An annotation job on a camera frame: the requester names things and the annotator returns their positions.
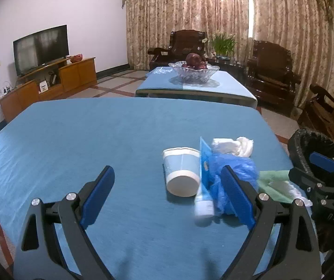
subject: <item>paper cup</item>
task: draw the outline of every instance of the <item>paper cup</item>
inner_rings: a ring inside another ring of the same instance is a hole
[[[178,147],[163,151],[167,190],[179,197],[194,196],[200,183],[199,150]]]

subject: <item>white wall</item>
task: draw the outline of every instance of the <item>white wall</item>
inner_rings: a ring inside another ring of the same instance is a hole
[[[126,64],[122,0],[0,0],[0,85],[15,85],[13,41],[67,25],[69,52],[96,57],[96,71]],[[0,122],[3,120],[0,111]]]

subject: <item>glass bowl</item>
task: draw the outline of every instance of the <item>glass bowl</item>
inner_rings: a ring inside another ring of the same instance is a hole
[[[182,65],[185,63],[185,61],[179,61],[168,64],[175,72],[178,73],[184,82],[206,83],[211,78],[211,76],[220,69],[219,66],[213,66],[206,62],[207,69],[195,70],[188,67],[182,67]]]

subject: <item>blue plastic bag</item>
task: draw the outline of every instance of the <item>blue plastic bag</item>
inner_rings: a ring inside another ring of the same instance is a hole
[[[209,190],[217,209],[216,214],[218,216],[235,214],[230,199],[221,184],[221,170],[225,165],[229,165],[240,180],[249,182],[255,190],[258,190],[259,172],[254,161],[247,157],[236,157],[232,154],[212,154],[208,157],[208,165],[211,182]]]

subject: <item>green plant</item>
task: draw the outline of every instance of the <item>green plant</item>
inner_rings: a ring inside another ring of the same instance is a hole
[[[237,43],[234,37],[234,35],[227,35],[226,33],[215,33],[211,42],[216,55],[229,56],[234,51]]]

